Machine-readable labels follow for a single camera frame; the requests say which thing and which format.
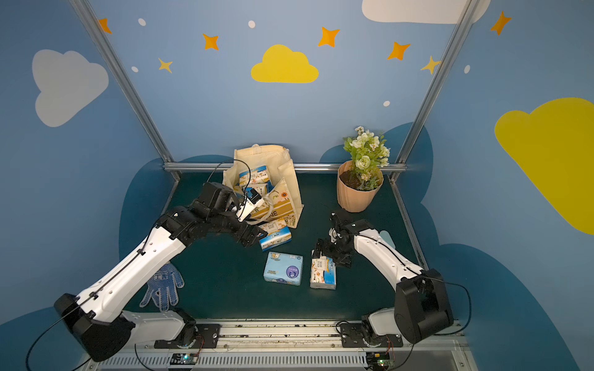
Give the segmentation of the floral tissue pack bottom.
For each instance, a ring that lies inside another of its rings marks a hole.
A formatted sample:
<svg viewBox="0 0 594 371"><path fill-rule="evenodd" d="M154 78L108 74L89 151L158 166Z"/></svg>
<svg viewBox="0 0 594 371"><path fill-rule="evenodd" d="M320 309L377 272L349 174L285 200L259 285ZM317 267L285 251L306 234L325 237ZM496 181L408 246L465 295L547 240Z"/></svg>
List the floral tissue pack bottom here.
<svg viewBox="0 0 594 371"><path fill-rule="evenodd" d="M313 258L309 282L313 289L335 290L337 274L334 260L325 256Z"/></svg>

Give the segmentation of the cream floral canvas bag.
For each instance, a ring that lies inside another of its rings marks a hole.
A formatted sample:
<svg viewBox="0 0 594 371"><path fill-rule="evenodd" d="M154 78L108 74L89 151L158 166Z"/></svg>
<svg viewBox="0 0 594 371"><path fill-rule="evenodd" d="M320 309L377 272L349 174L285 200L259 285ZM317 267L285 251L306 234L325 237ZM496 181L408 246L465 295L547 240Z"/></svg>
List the cream floral canvas bag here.
<svg viewBox="0 0 594 371"><path fill-rule="evenodd" d="M224 171L223 184L232 188L239 196L244 196L244 191L238 185L239 175L261 165L268 167L271 184L274 186L263 197L264 204L252 212L252 223L284 219L288 227L297 228L303 204L289 150L281 145L253 145L235 150L234 159L234 165Z"/></svg>

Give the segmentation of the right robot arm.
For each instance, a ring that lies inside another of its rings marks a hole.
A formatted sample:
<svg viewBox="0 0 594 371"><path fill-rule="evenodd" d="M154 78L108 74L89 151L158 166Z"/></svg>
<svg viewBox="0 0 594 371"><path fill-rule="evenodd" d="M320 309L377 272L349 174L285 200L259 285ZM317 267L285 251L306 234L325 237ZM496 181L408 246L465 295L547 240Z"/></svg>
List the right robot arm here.
<svg viewBox="0 0 594 371"><path fill-rule="evenodd" d="M446 282L435 269L425 270L394 247L368 221L352 221L338 210L330 215L329 236L319 239L313 258L330 258L337 267L350 268L352 256L365 257L394 289L394 306L361 320L356 332L366 346L381 346L395 337L411 344L438 334L454 323Z"/></svg>

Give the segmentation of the light blue garden trowel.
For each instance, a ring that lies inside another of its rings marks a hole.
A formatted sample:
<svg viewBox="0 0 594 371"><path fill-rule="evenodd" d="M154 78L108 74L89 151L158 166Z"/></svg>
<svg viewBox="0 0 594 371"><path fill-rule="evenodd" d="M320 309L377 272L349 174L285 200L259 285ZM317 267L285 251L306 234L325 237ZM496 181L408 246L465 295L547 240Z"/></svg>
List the light blue garden trowel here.
<svg viewBox="0 0 594 371"><path fill-rule="evenodd" d="M380 232L380 236L384 240L384 242L391 247L392 250L395 250L396 245L395 245L393 239L391 238L390 233L388 233L388 231L382 230Z"/></svg>

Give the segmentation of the blue cat tissue pack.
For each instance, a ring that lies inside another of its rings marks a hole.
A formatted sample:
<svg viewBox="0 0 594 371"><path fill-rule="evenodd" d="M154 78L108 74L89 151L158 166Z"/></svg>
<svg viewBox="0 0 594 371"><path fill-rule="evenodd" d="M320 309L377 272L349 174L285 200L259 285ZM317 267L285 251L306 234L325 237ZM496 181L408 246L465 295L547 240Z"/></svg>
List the blue cat tissue pack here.
<svg viewBox="0 0 594 371"><path fill-rule="evenodd" d="M300 286L303 261L303 257L299 255L269 251L263 274L264 280Z"/></svg>

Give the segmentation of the white flower plant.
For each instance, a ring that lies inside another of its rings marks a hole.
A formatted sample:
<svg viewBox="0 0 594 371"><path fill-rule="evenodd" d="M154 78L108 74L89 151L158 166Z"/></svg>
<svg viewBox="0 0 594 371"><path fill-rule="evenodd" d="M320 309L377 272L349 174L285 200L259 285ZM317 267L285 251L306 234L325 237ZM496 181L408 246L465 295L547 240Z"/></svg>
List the white flower plant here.
<svg viewBox="0 0 594 371"><path fill-rule="evenodd" d="M382 183L381 168L389 163L390 148L383 135L365 129L355 128L356 135L344 140L343 149L351 155L351 166L341 176L343 182L358 191L372 191Z"/></svg>

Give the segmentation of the blue dotted work glove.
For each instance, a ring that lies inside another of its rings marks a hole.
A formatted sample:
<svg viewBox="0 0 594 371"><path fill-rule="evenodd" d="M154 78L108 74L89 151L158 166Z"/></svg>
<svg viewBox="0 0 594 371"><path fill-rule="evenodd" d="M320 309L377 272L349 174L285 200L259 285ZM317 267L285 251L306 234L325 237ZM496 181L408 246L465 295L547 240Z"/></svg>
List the blue dotted work glove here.
<svg viewBox="0 0 594 371"><path fill-rule="evenodd" d="M181 273L168 262L147 281L147 290L139 307L145 308L152 301L160 312L167 312L179 304L178 290L184 286Z"/></svg>

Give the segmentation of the right green circuit board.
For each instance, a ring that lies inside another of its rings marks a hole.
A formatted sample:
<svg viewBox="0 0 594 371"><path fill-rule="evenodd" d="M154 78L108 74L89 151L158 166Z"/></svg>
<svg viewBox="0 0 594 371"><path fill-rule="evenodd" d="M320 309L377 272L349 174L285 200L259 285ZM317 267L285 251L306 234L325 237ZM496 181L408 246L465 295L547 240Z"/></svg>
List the right green circuit board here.
<svg viewBox="0 0 594 371"><path fill-rule="evenodd" d="M367 352L366 362L365 369L370 371L386 371L394 366L394 361L384 352Z"/></svg>

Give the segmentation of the green circuit board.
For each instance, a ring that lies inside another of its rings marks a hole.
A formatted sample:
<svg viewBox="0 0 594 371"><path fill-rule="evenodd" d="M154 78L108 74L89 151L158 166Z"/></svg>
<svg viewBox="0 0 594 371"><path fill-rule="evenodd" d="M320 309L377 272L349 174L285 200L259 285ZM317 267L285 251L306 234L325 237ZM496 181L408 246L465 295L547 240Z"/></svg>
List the green circuit board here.
<svg viewBox="0 0 594 371"><path fill-rule="evenodd" d="M171 366L194 366L199 360L199 355L195 353L174 353L171 356Z"/></svg>
<svg viewBox="0 0 594 371"><path fill-rule="evenodd" d="M386 371L394 366L394 361L384 352L367 352L366 362L365 369L370 371Z"/></svg>

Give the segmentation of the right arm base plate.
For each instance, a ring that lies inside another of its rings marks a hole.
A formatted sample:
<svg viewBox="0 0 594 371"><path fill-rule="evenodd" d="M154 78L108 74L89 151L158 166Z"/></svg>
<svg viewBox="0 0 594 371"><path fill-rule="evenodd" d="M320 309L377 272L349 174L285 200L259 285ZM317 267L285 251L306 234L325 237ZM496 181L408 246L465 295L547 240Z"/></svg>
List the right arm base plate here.
<svg viewBox="0 0 594 371"><path fill-rule="evenodd" d="M378 335L367 321L338 321L335 329L343 348L402 348L399 334Z"/></svg>

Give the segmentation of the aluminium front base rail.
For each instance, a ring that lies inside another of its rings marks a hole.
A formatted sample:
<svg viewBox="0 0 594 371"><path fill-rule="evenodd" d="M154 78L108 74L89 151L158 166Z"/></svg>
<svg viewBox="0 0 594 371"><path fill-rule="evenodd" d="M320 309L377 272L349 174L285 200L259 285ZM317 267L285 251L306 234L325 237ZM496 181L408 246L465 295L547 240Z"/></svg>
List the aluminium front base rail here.
<svg viewBox="0 0 594 371"><path fill-rule="evenodd" d="M84 370L366 370L367 352L384 352L391 370L476 370L463 334L433 336L418 344L402 339L402 348L343 348L330 320L201 320L220 324L215 349L156 349L154 343L125 346L96 362L88 355ZM171 366L174 353L195 353L194 366Z"/></svg>

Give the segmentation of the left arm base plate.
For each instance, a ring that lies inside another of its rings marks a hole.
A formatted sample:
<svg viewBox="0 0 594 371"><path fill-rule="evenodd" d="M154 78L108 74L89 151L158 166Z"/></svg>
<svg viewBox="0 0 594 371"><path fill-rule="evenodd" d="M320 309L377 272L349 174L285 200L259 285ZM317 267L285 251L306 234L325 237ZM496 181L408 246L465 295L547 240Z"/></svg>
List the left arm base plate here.
<svg viewBox="0 0 594 371"><path fill-rule="evenodd" d="M221 331L220 324L186 324L173 340L157 340L156 349L215 349Z"/></svg>

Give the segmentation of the aluminium left frame post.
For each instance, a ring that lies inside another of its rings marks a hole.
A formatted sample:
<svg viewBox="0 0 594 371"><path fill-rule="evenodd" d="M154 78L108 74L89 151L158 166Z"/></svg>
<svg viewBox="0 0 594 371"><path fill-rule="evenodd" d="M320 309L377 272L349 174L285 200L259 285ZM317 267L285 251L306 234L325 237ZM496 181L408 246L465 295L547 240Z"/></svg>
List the aluminium left frame post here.
<svg viewBox="0 0 594 371"><path fill-rule="evenodd" d="M133 86L127 70L111 45L106 32L100 26L91 3L89 1L70 0L70 4L107 64L162 161L165 165L174 162L173 156L159 133L154 120L151 118L141 97Z"/></svg>

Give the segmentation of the aluminium frame post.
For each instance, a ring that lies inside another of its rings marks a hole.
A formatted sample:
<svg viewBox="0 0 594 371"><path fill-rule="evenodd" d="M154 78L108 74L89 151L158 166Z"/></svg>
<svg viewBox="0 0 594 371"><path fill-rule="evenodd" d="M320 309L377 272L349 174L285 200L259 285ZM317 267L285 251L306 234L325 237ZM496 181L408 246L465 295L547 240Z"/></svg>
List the aluminium frame post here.
<svg viewBox="0 0 594 371"><path fill-rule="evenodd" d="M425 126L425 122L430 116L431 110L439 97L453 64L455 63L473 24L482 17L484 12L486 12L489 4L490 1L472 0L467 1L463 7L459 20L456 23L444 53L442 54L442 62L438 66L437 71L433 74L419 112L398 153L396 163L394 164L396 173L403 173L406 171L408 158Z"/></svg>
<svg viewBox="0 0 594 371"><path fill-rule="evenodd" d="M154 120L151 118L141 97L133 86L127 70L111 45L106 32L100 26L91 3L89 1L70 0L70 4L107 64L162 161L165 165L174 162L173 156L159 133Z"/></svg>

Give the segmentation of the aluminium right frame post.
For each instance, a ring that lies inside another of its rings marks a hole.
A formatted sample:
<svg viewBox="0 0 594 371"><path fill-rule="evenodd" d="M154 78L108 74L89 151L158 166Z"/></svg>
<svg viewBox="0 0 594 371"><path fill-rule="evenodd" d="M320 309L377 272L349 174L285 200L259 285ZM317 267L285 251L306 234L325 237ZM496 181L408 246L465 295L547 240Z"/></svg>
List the aluminium right frame post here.
<svg viewBox="0 0 594 371"><path fill-rule="evenodd" d="M408 158L425 126L425 122L430 116L431 110L439 97L453 64L455 63L473 24L482 17L484 12L486 12L489 4L490 1L472 0L467 1L463 7L459 20L456 23L444 53L442 54L442 62L438 66L437 71L433 74L419 112L398 153L396 163L394 164L396 173L403 173L406 171Z"/></svg>

